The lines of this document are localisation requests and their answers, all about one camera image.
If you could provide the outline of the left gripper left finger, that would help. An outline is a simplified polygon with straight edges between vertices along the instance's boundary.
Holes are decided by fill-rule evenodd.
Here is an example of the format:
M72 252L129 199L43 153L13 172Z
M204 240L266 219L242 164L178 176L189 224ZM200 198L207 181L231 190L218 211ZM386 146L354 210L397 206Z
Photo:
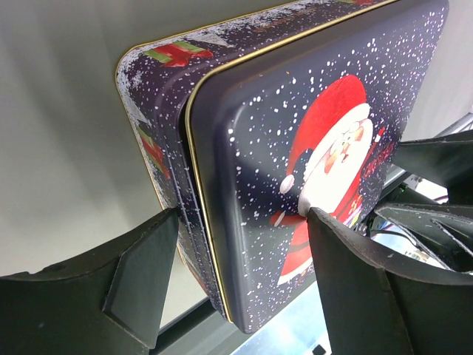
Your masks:
M76 257L1 279L3 354L147 354L178 236L166 209Z

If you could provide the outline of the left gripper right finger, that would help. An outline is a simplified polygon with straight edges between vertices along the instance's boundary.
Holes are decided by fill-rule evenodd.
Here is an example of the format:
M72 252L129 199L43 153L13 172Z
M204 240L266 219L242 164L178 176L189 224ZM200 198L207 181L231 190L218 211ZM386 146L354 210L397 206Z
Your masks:
M393 251L321 209L307 222L333 354L472 353L472 276Z

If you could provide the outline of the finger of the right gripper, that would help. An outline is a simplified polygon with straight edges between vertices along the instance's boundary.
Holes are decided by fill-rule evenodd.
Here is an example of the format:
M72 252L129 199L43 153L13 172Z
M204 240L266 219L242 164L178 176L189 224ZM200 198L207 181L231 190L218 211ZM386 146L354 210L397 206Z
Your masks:
M444 268L472 271L472 207L449 204L383 203L375 213L408 233Z
M447 189L472 191L472 131L405 141L397 166Z

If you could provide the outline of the gold tin lid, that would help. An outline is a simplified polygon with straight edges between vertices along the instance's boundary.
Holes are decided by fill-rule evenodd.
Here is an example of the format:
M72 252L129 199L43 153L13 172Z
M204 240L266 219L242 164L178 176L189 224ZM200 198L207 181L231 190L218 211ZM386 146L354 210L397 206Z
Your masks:
M252 334L313 280L307 213L378 200L449 12L394 1L207 75L186 127L229 320Z

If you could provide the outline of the gold cookie tin box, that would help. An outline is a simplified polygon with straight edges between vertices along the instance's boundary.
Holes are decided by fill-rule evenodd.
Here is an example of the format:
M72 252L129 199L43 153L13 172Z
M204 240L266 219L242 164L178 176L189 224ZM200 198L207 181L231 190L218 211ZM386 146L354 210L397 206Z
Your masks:
M178 249L211 304L233 315L205 228L186 136L186 104L212 70L383 6L382 1L292 1L131 48L116 84L163 208L180 210Z

